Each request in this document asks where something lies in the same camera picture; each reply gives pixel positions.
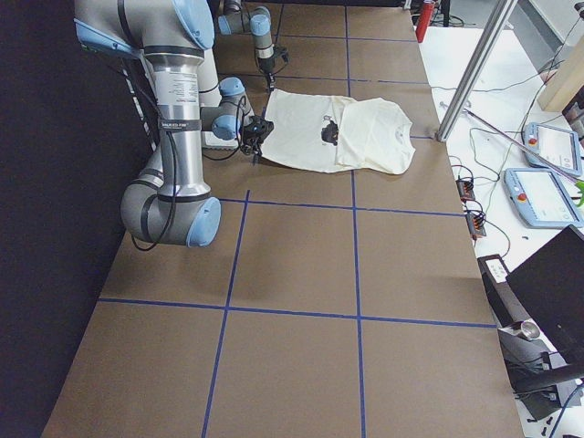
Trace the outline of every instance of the green object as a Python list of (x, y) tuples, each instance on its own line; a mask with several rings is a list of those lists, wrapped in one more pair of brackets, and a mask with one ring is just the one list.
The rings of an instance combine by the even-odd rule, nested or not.
[(580, 202), (576, 206), (581, 207), (584, 205), (584, 181), (577, 181), (574, 185), (580, 190)]

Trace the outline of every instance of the grid of blue tape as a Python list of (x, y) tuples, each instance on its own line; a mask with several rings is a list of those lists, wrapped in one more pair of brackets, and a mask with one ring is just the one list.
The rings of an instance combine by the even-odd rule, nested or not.
[[(281, 5), (280, 9), (280, 19), (277, 25), (276, 32), (276, 42), (280, 36), (280, 27), (282, 24), (282, 16), (284, 13), (285, 5)], [(349, 23), (347, 17), (347, 7), (345, 6), (345, 37), (340, 37), (339, 39), (344, 39), (347, 45), (347, 78), (337, 79), (337, 80), (347, 80), (348, 93), (350, 96), (350, 84), (351, 82), (368, 82), (365, 79), (351, 79), (350, 78), (350, 66), (349, 66), (349, 40), (350, 39), (366, 39), (366, 40), (377, 40), (377, 41), (399, 41), (399, 42), (409, 42), (415, 43), (415, 40), (395, 40), (395, 39), (377, 39), (377, 38), (349, 38)], [(380, 80), (378, 82), (388, 82), (388, 83), (407, 83), (407, 84), (426, 84), (425, 82), (400, 82), (400, 81), (389, 81)], [(430, 139), (431, 137), (416, 137), (419, 139)], [(310, 318), (343, 318), (350, 319), (356, 322), (357, 326), (357, 343), (358, 343), (358, 360), (359, 360), (359, 382), (360, 382), (360, 418), (361, 418), (361, 438), (366, 438), (367, 436), (367, 421), (365, 412), (365, 384), (364, 384), (364, 364), (363, 364), (363, 342), (362, 342), (362, 321), (378, 321), (378, 322), (388, 322), (388, 323), (405, 323), (405, 324), (423, 324), (423, 325), (436, 325), (436, 326), (455, 326), (463, 328), (472, 329), (495, 329), (495, 324), (481, 324), (481, 323), (470, 323), (470, 322), (459, 322), (459, 321), (440, 321), (440, 320), (425, 320), (425, 319), (411, 319), (411, 318), (385, 318), (376, 316), (367, 316), (361, 314), (361, 303), (360, 303), (360, 267), (359, 267), (359, 236), (358, 236), (358, 224), (357, 224), (357, 212), (358, 211), (370, 211), (370, 212), (381, 212), (381, 213), (393, 213), (393, 214), (431, 214), (440, 216), (454, 216), (463, 217), (463, 214), (452, 214), (452, 213), (440, 213), (440, 212), (426, 212), (426, 211), (412, 211), (412, 210), (397, 210), (397, 209), (383, 209), (383, 208), (363, 208), (357, 206), (356, 200), (356, 181), (355, 173), (351, 171), (351, 206), (340, 206), (340, 205), (319, 205), (319, 204), (309, 204), (309, 203), (276, 203), (269, 201), (252, 201), (250, 200), (250, 191), (248, 190), (245, 194), (244, 200), (238, 199), (222, 199), (223, 202), (230, 203), (242, 203), (244, 205), (241, 223), (239, 227), (239, 234), (237, 237), (237, 243), (235, 246), (235, 256), (232, 266), (229, 289), (227, 291), (227, 297), (225, 299), (224, 306), (213, 306), (205, 304), (192, 304), (192, 303), (177, 303), (169, 301), (152, 301), (152, 300), (139, 300), (139, 299), (123, 299), (123, 298), (111, 298), (103, 297), (100, 298), (100, 302), (106, 303), (123, 303), (123, 304), (133, 304), (133, 305), (145, 305), (145, 306), (166, 306), (166, 307), (178, 307), (178, 308), (200, 308), (200, 309), (213, 309), (223, 311), (223, 319), (221, 323), (221, 329), (219, 334), (219, 340), (217, 343), (217, 350), (215, 353), (213, 375), (211, 378), (211, 384), (209, 388), (209, 394), (207, 398), (207, 405), (205, 409), (205, 416), (203, 422), (203, 429), (201, 432), (201, 437), (206, 438), (207, 430), (209, 426), (209, 420), (211, 417), (211, 410), (213, 408), (213, 397), (214, 388), (217, 380), (217, 374), (219, 371), (219, 364), (221, 360), (221, 353), (224, 342), (224, 334), (227, 327), (228, 314), (229, 312), (246, 312), (246, 313), (262, 313), (262, 314), (274, 314), (274, 315), (289, 315), (289, 316), (299, 316), (299, 317), (310, 317)], [(354, 264), (355, 264), (355, 299), (356, 299), (356, 314), (355, 315), (345, 315), (336, 313), (319, 313), (319, 312), (304, 312), (304, 311), (293, 311), (293, 310), (278, 310), (269, 308), (243, 308), (243, 307), (232, 307), (231, 306), (231, 296), (233, 292), (233, 286), (235, 282), (235, 274), (237, 270), (237, 262), (239, 258), (239, 250), (245, 229), (245, 218), (247, 215), (247, 208), (250, 204), (262, 204), (262, 205), (282, 205), (282, 206), (295, 206), (295, 207), (306, 207), (306, 208), (328, 208), (328, 209), (341, 209), (341, 210), (351, 210), (353, 216), (353, 248), (354, 248)]]

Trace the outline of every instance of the robot arm label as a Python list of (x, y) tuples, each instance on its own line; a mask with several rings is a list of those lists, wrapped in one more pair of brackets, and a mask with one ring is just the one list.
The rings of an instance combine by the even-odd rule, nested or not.
[(196, 74), (163, 70), (156, 72), (155, 83), (159, 105), (199, 105)]

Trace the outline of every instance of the small electronic device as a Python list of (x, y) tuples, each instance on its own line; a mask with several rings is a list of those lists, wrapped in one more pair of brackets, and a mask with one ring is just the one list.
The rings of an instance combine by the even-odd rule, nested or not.
[[(582, 174), (578, 134), (573, 130), (532, 122), (524, 130), (524, 140), (530, 150), (561, 167), (566, 173), (573, 176)], [(533, 154), (526, 153), (526, 157), (532, 167), (547, 167)]]
[(506, 169), (505, 188), (527, 226), (584, 226), (578, 207), (550, 169)]

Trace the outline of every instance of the metal pole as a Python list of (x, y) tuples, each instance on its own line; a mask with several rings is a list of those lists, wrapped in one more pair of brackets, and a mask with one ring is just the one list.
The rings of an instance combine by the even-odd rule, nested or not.
[(501, 31), (505, 27), (507, 19), (511, 15), (516, 3), (517, 0), (499, 0), (495, 9), (493, 9), (491, 16), (486, 23), (485, 30), (481, 35), (481, 39), (479, 39), (473, 56), (468, 63), (468, 67), (466, 67), (463, 78), (454, 93), (453, 101), (448, 106), (442, 124), (436, 132), (436, 139), (438, 141), (446, 141), (452, 132), (454, 124), (463, 109), (464, 103), (473, 90), (476, 80), (481, 74), (485, 62), (491, 54), (496, 40), (499, 38)]

